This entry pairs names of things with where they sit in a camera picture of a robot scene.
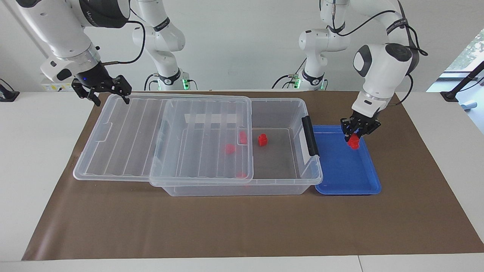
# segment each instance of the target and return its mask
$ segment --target black stand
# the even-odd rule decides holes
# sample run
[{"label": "black stand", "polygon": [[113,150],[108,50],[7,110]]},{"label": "black stand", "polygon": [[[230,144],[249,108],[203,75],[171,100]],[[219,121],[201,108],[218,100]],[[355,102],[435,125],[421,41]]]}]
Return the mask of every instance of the black stand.
[{"label": "black stand", "polygon": [[471,82],[482,70],[484,70],[484,61],[479,64],[466,78],[464,78],[452,91],[441,91],[440,94],[447,102],[459,102],[455,96],[469,82]]},{"label": "black stand", "polygon": [[0,102],[13,102],[19,94],[19,91],[9,91],[0,84]]}]

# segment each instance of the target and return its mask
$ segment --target window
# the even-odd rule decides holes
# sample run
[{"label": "window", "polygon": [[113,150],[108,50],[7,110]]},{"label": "window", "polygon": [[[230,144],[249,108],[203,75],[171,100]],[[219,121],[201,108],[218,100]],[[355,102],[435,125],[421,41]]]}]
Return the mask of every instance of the window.
[{"label": "window", "polygon": [[484,30],[460,53],[445,72],[470,72],[484,60]]}]

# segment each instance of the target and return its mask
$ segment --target robotic arm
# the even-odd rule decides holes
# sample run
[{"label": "robotic arm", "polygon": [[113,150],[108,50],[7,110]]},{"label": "robotic arm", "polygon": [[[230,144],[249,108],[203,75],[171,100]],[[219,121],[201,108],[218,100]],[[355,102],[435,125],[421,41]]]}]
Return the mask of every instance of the robotic arm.
[{"label": "robotic arm", "polygon": [[74,75],[72,87],[80,98],[97,106],[95,92],[120,95],[128,104],[131,86],[123,76],[112,78],[101,63],[98,47],[84,33],[84,27],[121,28],[129,18],[129,0],[16,0],[20,12],[53,56],[42,66],[52,81]]},{"label": "robotic arm", "polygon": [[[185,36],[166,15],[162,0],[136,0],[140,17],[150,25],[147,28],[145,52],[153,59],[158,71],[158,85],[163,91],[187,90],[189,75],[178,67],[172,52],[185,47]],[[133,32],[133,41],[141,47],[143,33]]]},{"label": "robotic arm", "polygon": [[375,18],[384,25],[390,43],[363,45],[354,57],[353,66],[365,78],[365,83],[352,106],[352,116],[341,120],[347,142],[350,139],[359,141],[361,136],[380,127],[379,113],[387,107],[403,78],[417,66],[420,51],[411,39],[400,2],[399,9],[396,9],[389,0],[323,0],[320,15],[326,29],[308,30],[299,39],[300,47],[307,55],[306,67],[299,76],[300,88],[320,88],[327,63],[323,52],[347,49],[352,32],[343,33],[346,9],[350,4],[360,14]]}]

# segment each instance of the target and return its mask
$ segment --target black mount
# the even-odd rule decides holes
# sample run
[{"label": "black mount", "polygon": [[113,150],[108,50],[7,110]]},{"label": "black mount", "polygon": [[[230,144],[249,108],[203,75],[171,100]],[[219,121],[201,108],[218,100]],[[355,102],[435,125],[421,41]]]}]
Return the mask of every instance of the black mount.
[{"label": "black mount", "polygon": [[99,97],[95,94],[96,92],[110,92],[117,94],[126,104],[129,104],[129,98],[126,96],[131,94],[132,89],[131,85],[129,85],[128,81],[122,75],[119,75],[117,78],[102,81],[101,84],[91,87],[89,92],[84,89],[84,86],[77,78],[74,78],[71,86],[79,98],[87,98],[93,101],[96,106],[101,105],[101,100],[99,100]]},{"label": "black mount", "polygon": [[452,91],[441,91],[440,94],[447,102],[459,102],[455,97],[458,92],[462,91],[469,82],[471,82],[482,70],[484,70],[484,61],[479,64],[476,69],[469,73]]},{"label": "black mount", "polygon": [[0,102],[13,102],[19,94],[19,91],[9,91],[0,84]]},{"label": "black mount", "polygon": [[367,117],[359,112],[353,111],[353,115],[348,118],[341,119],[341,130],[345,134],[345,141],[348,142],[353,133],[356,133],[358,138],[361,138],[365,134],[371,134],[377,128],[381,126],[380,121],[377,119],[379,113],[376,113],[373,117]]}]

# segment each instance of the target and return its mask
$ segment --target black handle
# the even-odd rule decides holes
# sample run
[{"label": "black handle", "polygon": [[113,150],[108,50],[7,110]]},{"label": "black handle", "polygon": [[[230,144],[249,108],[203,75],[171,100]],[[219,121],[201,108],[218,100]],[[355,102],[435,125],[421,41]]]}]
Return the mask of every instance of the black handle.
[{"label": "black handle", "polygon": [[316,144],[316,138],[314,137],[313,124],[311,123],[311,117],[306,116],[302,118],[302,127],[304,129],[304,134],[306,135],[307,149],[309,150],[309,155],[319,156],[318,145]]}]

